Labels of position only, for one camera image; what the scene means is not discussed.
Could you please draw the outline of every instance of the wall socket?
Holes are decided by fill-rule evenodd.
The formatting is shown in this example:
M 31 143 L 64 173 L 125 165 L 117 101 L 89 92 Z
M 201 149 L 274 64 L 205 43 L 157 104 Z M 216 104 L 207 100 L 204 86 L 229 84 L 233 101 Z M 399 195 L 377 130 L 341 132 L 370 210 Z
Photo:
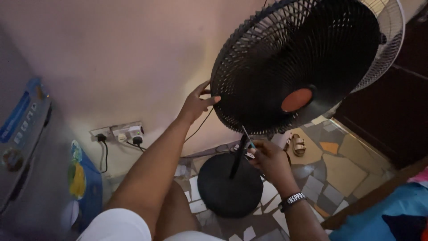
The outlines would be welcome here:
M 135 121 L 130 122 L 126 124 L 120 124 L 120 125 L 114 125 L 110 127 L 103 127 L 100 129 L 90 130 L 89 133 L 91 134 L 91 140 L 93 142 L 97 141 L 97 135 L 98 134 L 104 134 L 107 137 L 107 141 L 119 141 L 119 142 L 125 142 L 129 139 L 131 139 L 131 134 L 129 133 L 130 127 L 138 127 L 141 130 L 141 134 L 144 135 L 144 131 L 142 128 L 141 121 Z

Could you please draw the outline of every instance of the black fan grille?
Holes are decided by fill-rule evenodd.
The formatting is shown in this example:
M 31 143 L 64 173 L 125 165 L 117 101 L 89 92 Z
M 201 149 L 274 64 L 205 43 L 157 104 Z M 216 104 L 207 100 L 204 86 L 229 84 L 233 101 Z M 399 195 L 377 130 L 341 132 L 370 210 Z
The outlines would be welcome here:
M 228 128 L 284 132 L 342 100 L 363 78 L 379 46 L 379 26 L 357 0 L 282 0 L 251 16 L 226 41 L 211 74 L 215 111 Z M 284 112 L 300 88 L 312 101 Z

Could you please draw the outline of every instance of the white fan grille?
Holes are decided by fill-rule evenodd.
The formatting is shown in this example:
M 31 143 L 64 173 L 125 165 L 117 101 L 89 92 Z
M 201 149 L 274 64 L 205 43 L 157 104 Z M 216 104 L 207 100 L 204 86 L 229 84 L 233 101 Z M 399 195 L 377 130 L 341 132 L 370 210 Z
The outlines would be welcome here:
M 379 45 L 377 54 L 364 78 L 353 92 L 359 91 L 381 77 L 392 65 L 400 51 L 404 38 L 404 14 L 398 0 L 360 0 L 377 16 L 386 44 Z

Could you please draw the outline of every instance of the tan sandal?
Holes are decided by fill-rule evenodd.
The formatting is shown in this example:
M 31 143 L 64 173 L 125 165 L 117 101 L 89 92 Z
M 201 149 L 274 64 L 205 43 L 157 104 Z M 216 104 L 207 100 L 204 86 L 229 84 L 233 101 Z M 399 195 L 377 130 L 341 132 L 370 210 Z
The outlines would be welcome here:
M 305 154 L 305 140 L 300 138 L 298 134 L 293 134 L 293 136 L 291 137 L 291 144 L 291 146 L 293 147 L 293 153 L 296 156 L 302 157 Z

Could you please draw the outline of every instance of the black wristband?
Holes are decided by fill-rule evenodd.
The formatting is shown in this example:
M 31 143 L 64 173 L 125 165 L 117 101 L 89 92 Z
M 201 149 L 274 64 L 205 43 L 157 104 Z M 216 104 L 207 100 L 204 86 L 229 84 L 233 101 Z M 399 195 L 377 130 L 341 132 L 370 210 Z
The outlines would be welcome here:
M 293 194 L 278 204 L 279 210 L 283 213 L 288 207 L 302 199 L 306 199 L 306 196 L 303 193 Z

